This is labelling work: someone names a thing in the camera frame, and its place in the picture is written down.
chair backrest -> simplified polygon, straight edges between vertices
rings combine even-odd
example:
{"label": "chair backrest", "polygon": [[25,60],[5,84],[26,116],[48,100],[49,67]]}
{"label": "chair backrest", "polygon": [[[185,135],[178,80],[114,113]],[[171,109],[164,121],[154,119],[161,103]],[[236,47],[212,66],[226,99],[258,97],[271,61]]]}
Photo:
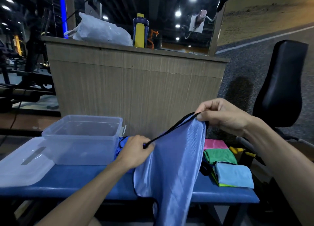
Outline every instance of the chair backrest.
{"label": "chair backrest", "polygon": [[292,40],[275,44],[253,115],[271,127],[289,127],[302,109],[301,75],[308,45]]}

hand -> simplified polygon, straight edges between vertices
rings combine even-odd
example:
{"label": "hand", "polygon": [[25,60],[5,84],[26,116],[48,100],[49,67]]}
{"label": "hand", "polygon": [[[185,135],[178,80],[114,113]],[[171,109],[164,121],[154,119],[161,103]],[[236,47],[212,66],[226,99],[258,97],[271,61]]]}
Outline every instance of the hand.
{"label": "hand", "polygon": [[253,116],[223,98],[202,102],[195,111],[199,112],[197,120],[209,121],[210,125],[240,137],[245,136],[246,130],[254,121]]}
{"label": "hand", "polygon": [[140,135],[129,137],[116,160],[122,161],[128,169],[139,166],[146,160],[155,148],[153,143],[146,149],[143,148],[143,143],[147,143],[149,141],[150,139]]}

blue mesh bag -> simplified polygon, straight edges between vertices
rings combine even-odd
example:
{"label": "blue mesh bag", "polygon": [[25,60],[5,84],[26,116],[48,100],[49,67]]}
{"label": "blue mesh bag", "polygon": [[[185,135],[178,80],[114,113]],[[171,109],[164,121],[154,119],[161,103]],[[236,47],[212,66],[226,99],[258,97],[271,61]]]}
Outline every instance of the blue mesh bag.
{"label": "blue mesh bag", "polygon": [[134,171],[135,192],[155,198],[154,225],[185,225],[194,183],[201,166],[205,122],[188,114],[167,132],[143,145],[155,150]]}

wooden counter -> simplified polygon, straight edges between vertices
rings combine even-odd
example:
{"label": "wooden counter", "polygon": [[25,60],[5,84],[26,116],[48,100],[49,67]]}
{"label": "wooden counter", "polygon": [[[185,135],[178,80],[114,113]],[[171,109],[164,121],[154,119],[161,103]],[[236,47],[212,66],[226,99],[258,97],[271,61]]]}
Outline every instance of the wooden counter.
{"label": "wooden counter", "polygon": [[123,118],[154,137],[217,96],[228,59],[43,37],[61,115]]}

wall socket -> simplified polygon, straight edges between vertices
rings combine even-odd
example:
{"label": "wall socket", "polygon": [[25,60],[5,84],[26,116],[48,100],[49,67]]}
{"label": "wall socket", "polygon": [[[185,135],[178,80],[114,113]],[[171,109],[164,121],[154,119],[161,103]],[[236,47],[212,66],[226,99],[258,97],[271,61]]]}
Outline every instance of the wall socket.
{"label": "wall socket", "polygon": [[195,27],[196,18],[197,18],[197,15],[192,15],[189,31],[202,33],[205,21],[203,21],[198,27]]}

